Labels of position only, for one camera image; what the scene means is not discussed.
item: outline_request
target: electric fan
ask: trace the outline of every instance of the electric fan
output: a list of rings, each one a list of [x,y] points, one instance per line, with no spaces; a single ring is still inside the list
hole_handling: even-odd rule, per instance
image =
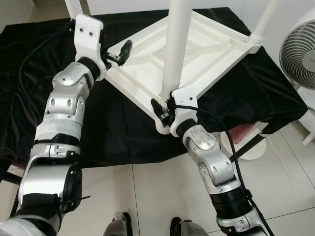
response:
[[[299,119],[301,124],[310,131],[302,142],[304,145],[315,138],[314,12],[315,10],[312,9],[300,19],[298,26],[288,34],[280,49],[280,64],[283,72],[309,108]]]

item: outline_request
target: white wall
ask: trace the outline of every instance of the white wall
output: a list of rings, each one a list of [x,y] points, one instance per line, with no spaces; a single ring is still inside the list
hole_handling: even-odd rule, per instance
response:
[[[294,23],[315,6],[314,0],[281,0],[277,13],[272,17],[266,32],[264,47],[279,64],[279,50]],[[87,0],[91,15],[167,9],[169,0]],[[268,0],[192,0],[193,8],[228,6],[253,30]]]
[[[169,0],[87,0],[91,15],[168,9]],[[196,9],[229,6],[241,13],[241,0],[192,0]]]
[[[26,23],[33,7],[31,0],[0,0],[0,32],[6,25]]]

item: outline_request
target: white tile floor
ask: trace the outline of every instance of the white tile floor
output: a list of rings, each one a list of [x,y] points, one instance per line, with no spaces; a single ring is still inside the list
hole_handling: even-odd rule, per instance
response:
[[[277,236],[315,236],[315,142],[303,146],[306,134],[295,123],[271,135],[282,161],[269,142],[260,159],[240,161],[245,184]],[[193,220],[210,236],[223,235],[196,165],[186,154],[156,164],[86,169],[83,175],[83,196],[92,197],[66,215],[60,236],[101,236],[116,211],[130,213],[135,236],[169,236],[175,216]],[[0,220],[9,215],[16,190],[0,184]]]

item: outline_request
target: robotic arm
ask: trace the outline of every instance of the robotic arm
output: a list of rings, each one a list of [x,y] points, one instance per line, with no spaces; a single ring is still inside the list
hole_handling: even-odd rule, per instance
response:
[[[194,88],[183,87],[171,92],[166,101],[168,112],[152,99],[154,112],[164,126],[170,126],[173,136],[180,137],[217,212],[217,224],[228,236],[271,236],[255,206],[249,202],[249,190],[243,190],[237,172],[221,151],[216,138],[197,124],[197,99]],[[173,221],[174,236],[207,236],[191,221]]]
[[[102,80],[111,60],[123,65],[132,43],[127,41],[119,55],[100,53],[103,24],[78,15],[74,44],[77,55],[65,70],[53,78],[43,122],[36,129],[31,158],[19,188],[21,209],[0,223],[0,236],[56,236],[64,215],[75,210],[81,196],[82,171],[77,157],[85,112],[85,100],[95,81]],[[179,106],[197,107],[193,88],[183,87],[171,93],[168,112],[152,100],[155,114],[175,137],[180,137],[200,175],[217,212],[217,223],[229,236],[271,236],[259,214],[241,188],[231,161],[221,152],[216,138],[197,124],[196,111]],[[116,213],[105,236],[130,235],[128,220]],[[174,236],[207,236],[190,221],[176,223]]]
[[[85,100],[95,81],[102,80],[111,67],[108,60],[123,65],[132,43],[127,41],[119,55],[101,55],[103,23],[78,15],[74,45],[76,61],[53,78],[43,122],[36,128],[34,146],[20,187],[21,209],[0,223],[1,236],[55,236],[64,215],[75,210],[82,200],[80,137]],[[116,214],[116,220],[125,220]]]

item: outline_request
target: black cloth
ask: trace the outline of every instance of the black cloth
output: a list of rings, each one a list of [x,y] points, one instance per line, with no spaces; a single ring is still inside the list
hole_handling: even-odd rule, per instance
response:
[[[196,11],[250,34],[229,8]],[[162,10],[96,18],[106,25],[106,45],[110,47],[165,16],[167,11]],[[19,66],[36,45],[62,29],[68,21],[7,26],[0,35],[0,148],[19,162],[27,162],[29,158],[36,127],[19,86]],[[23,81],[41,114],[52,90],[51,78],[46,77],[64,69],[74,56],[73,33],[66,32],[28,61]],[[256,121],[268,122],[266,133],[299,119],[307,110],[264,48],[247,55],[233,67],[198,100],[198,106],[218,116],[229,129]],[[221,131],[211,118],[198,116],[209,131]],[[186,152],[180,139],[159,134],[154,121],[106,80],[95,84],[86,101],[81,150],[80,158],[86,167],[161,162]]]

